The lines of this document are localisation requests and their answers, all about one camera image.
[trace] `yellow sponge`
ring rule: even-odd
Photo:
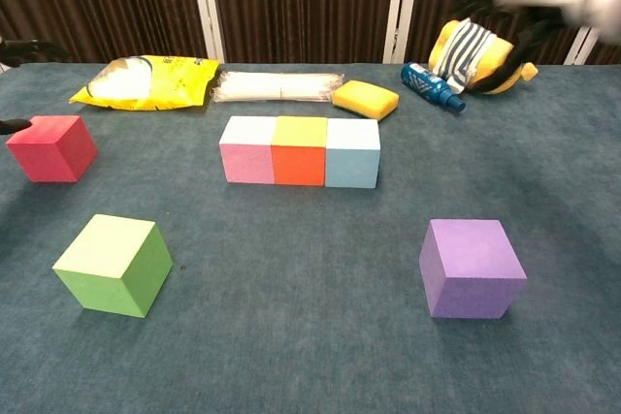
[[[334,91],[332,104],[382,120],[399,105],[399,94],[367,82],[351,80]]]

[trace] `table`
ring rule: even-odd
[[[126,112],[67,104],[102,68],[0,76],[0,117],[79,114],[100,155],[30,183],[0,150],[0,411],[619,412],[621,67],[548,66],[455,116],[399,66],[376,190],[229,185],[230,115],[354,117],[320,103]],[[174,267],[147,319],[83,310],[51,270],[94,213],[158,223]],[[434,321],[431,218],[498,218],[529,276],[499,321]]]

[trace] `blue bottle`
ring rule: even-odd
[[[462,111],[466,107],[466,103],[452,91],[445,80],[417,63],[404,65],[401,70],[401,81],[432,104],[452,111]]]

